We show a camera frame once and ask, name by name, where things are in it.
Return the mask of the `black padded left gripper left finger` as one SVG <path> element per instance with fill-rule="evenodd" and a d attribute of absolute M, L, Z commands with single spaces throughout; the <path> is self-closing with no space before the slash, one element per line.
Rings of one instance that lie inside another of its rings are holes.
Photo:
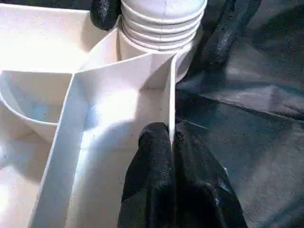
<path fill-rule="evenodd" d="M 138 150 L 126 172 L 119 228 L 171 228 L 175 216 L 175 186 L 167 126 L 146 125 Z"/>

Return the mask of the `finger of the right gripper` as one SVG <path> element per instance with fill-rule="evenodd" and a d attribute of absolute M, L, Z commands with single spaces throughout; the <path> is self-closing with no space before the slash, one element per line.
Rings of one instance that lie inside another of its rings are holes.
<path fill-rule="evenodd" d="M 90 19 L 94 26 L 109 31 L 121 14 L 120 0 L 93 0 L 90 9 Z"/>
<path fill-rule="evenodd" d="M 259 0 L 227 0 L 218 24 L 199 50 L 199 67 L 216 68 L 224 64 L 236 38 L 258 10 Z"/>

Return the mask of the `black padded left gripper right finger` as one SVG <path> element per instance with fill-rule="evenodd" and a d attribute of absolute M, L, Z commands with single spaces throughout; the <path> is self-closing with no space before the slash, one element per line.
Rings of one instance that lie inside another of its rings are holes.
<path fill-rule="evenodd" d="M 173 151 L 180 226 L 247 227 L 225 169 L 190 124 L 176 124 Z"/>

